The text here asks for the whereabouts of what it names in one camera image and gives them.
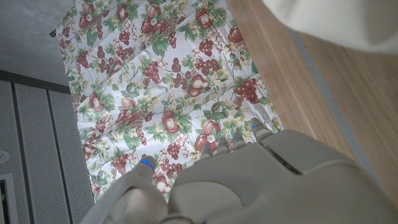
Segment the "wall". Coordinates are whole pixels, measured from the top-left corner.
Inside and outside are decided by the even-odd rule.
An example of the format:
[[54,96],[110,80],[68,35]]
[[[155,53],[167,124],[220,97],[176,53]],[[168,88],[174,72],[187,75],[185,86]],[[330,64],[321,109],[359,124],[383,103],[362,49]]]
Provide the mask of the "wall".
[[0,81],[0,104],[19,223],[80,223],[94,202],[70,95]]

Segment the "grape pattern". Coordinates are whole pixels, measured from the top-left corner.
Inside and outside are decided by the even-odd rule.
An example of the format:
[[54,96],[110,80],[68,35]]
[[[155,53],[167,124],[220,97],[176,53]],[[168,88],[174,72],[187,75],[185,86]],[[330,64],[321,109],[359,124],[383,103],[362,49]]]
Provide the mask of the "grape pattern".
[[102,39],[102,35],[103,35],[102,25],[101,24],[97,25],[97,35],[98,35],[98,38],[101,40]]
[[210,57],[213,53],[211,50],[213,49],[213,41],[212,40],[203,40],[199,44],[199,50],[205,53],[206,56]]
[[79,55],[79,57],[77,58],[77,63],[79,63],[81,66],[83,66],[85,68],[90,67],[90,65],[88,64],[88,61],[87,61],[87,51],[83,52],[82,54]]
[[172,48],[176,48],[175,43],[177,41],[177,38],[174,35],[175,35],[175,32],[171,32],[169,34],[169,38],[167,39],[167,40],[169,40],[169,44],[170,44],[170,46],[172,46]]
[[123,154],[118,156],[114,161],[112,161],[112,166],[121,174],[126,174],[126,164],[129,155]]
[[[108,187],[101,184],[103,179],[111,183],[125,174],[129,164],[132,164],[130,152],[133,150],[125,153],[133,146],[136,147],[136,159],[142,158],[145,153],[158,158],[159,166],[152,183],[167,194],[182,167],[190,166],[198,159],[200,153],[195,150],[195,147],[198,149],[195,131],[201,128],[205,130],[202,135],[206,136],[201,141],[213,144],[216,139],[209,134],[211,130],[218,134],[221,126],[220,133],[225,133],[223,121],[230,119],[229,116],[220,119],[223,117],[222,110],[226,108],[232,116],[234,113],[231,110],[235,110],[235,113],[239,110],[238,115],[243,112],[242,118],[246,119],[251,115],[247,113],[252,108],[249,105],[256,100],[263,102],[261,90],[264,87],[258,79],[252,85],[254,81],[251,83],[251,78],[248,78],[249,86],[259,90],[257,97],[256,89],[249,89],[247,82],[241,83],[240,80],[244,81],[251,74],[252,60],[249,54],[243,54],[246,51],[244,42],[233,41],[238,39],[237,31],[232,32],[228,27],[232,25],[233,18],[228,13],[222,15],[224,11],[219,10],[219,6],[207,7],[200,4],[199,7],[206,7],[203,10],[190,8],[184,1],[149,1],[140,7],[139,1],[128,5],[122,1],[109,7],[110,3],[105,1],[102,7],[101,4],[95,4],[97,1],[81,2],[81,6],[77,5],[77,13],[75,10],[70,11],[70,15],[64,17],[62,25],[57,29],[64,62],[68,67],[68,78],[71,80],[73,110],[78,115],[79,124],[84,124],[79,125],[79,131],[82,134],[87,166],[90,172],[98,174],[97,165],[101,164],[100,168],[104,171],[97,175],[100,182],[94,181],[92,186],[97,186],[94,189],[103,192]],[[138,4],[139,9],[135,10],[133,4]],[[155,12],[148,11],[147,7],[155,9]],[[197,11],[207,11],[207,14],[198,16],[198,19]],[[192,12],[195,18],[185,18],[185,15]],[[161,35],[154,32],[143,34],[141,24],[145,19],[156,21],[151,26],[156,30],[160,28]],[[140,86],[134,88],[138,91],[138,96],[133,96],[131,89],[127,89],[130,83]],[[196,90],[200,85],[208,86],[204,87],[206,91]],[[158,98],[169,104],[164,106],[165,103],[162,102],[162,108],[159,100],[154,99],[163,90],[178,94]],[[98,91],[102,101],[88,99],[94,91]],[[209,105],[204,104],[202,100],[207,96],[208,99],[214,98],[214,93],[217,96],[225,93],[226,102],[219,108],[211,107],[211,114],[202,116],[205,110],[210,111],[213,103],[209,101]],[[134,100],[134,106],[126,98]],[[184,106],[184,101],[189,102],[189,105]],[[199,115],[188,116],[186,110],[192,109]],[[163,121],[164,110],[172,110],[175,114]],[[237,123],[239,127],[243,125],[242,120],[237,120]],[[198,129],[192,129],[187,134],[184,132],[187,125],[197,126]],[[179,126],[176,132],[173,129],[175,126]],[[189,136],[189,143],[181,132]],[[155,153],[144,145],[162,150]]]
[[145,116],[145,121],[146,121],[146,122],[150,121],[150,120],[152,119],[152,116],[153,116],[153,115],[154,115],[153,112],[149,112],[149,113]]
[[100,132],[104,133],[106,127],[112,125],[113,118],[110,112],[105,112],[101,115],[100,119],[95,123],[95,128]]
[[167,153],[169,153],[173,159],[178,159],[178,154],[181,151],[186,151],[188,148],[188,136],[179,134],[174,138],[174,141],[167,147]]
[[157,68],[157,66],[158,66],[157,61],[148,63],[143,74],[148,79],[154,81],[156,84],[159,84],[162,82],[162,80],[160,79],[159,69]]
[[221,53],[221,51],[223,50],[223,38],[221,36],[221,29],[210,29],[206,34],[206,40],[212,41],[215,44],[218,53]]
[[182,85],[181,88],[183,90],[186,90],[188,88],[187,79],[186,78],[182,78],[182,76],[181,76],[181,74],[179,72],[177,73],[177,77],[174,78],[173,82],[174,82],[174,88],[178,88],[178,87],[180,87],[180,85]]
[[241,96],[242,98],[248,100],[248,102],[250,102],[251,104],[259,103],[255,84],[256,84],[255,78],[252,78],[250,80],[245,80],[240,84],[240,86],[236,90],[234,90],[234,92],[239,96]]

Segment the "gray plastic object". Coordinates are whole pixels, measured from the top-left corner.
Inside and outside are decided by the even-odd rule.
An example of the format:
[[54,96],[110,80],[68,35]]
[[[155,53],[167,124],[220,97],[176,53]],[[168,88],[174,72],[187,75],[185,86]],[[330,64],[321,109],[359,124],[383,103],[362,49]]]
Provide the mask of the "gray plastic object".
[[163,195],[152,185],[156,161],[143,158],[102,195],[81,224],[159,223],[167,215]]
[[[355,161],[295,131],[270,133],[252,121],[258,143],[234,135],[233,153],[181,171],[166,204],[143,163],[121,177],[83,223],[398,223],[398,212]],[[220,139],[220,149],[226,143]]]
[[380,187],[338,151],[289,130],[259,140],[181,172],[169,213],[206,224],[398,223]]

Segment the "red grape print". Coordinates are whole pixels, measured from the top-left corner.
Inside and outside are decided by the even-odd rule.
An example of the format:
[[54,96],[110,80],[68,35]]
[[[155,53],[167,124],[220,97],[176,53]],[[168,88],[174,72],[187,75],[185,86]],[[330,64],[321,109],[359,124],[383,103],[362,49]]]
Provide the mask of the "red grape print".
[[259,99],[256,93],[256,79],[245,80],[240,84],[240,86],[235,90],[235,93],[248,100],[251,104],[259,103]]

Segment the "green leaf pattern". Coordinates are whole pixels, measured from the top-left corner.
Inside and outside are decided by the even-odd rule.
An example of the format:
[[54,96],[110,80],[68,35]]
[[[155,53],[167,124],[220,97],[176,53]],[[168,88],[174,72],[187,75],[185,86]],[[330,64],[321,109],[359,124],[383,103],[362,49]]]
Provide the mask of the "green leaf pattern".
[[[95,200],[144,155],[168,198],[204,143],[233,133],[253,142],[253,117],[283,128],[233,29],[225,0],[77,0],[68,11],[57,37]],[[258,103],[238,95],[246,80]]]

